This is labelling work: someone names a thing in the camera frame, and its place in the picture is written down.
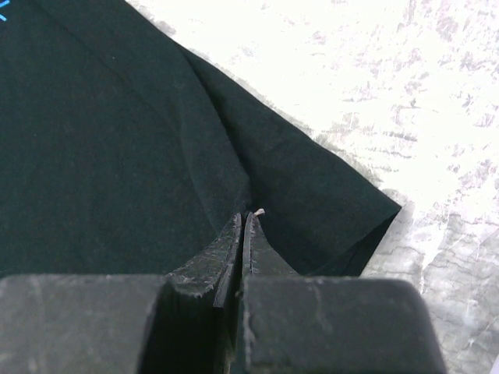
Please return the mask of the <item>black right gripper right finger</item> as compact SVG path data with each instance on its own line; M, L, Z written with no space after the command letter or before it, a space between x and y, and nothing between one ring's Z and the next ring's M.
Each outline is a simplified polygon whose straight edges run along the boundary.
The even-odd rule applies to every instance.
M444 373L419 292L397 279L306 277L246 218L238 373Z

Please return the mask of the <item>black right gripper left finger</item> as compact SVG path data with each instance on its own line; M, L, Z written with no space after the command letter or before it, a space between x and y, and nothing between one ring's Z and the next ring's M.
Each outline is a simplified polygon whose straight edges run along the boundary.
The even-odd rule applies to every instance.
M166 275L26 274L1 282L4 373L227 373L242 217Z

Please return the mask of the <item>black t-shirt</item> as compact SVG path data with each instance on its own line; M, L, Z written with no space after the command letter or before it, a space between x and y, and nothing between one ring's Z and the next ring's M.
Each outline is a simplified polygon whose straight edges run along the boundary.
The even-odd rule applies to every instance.
M357 276L400 206L126 2L2 4L2 276L169 273L257 209Z

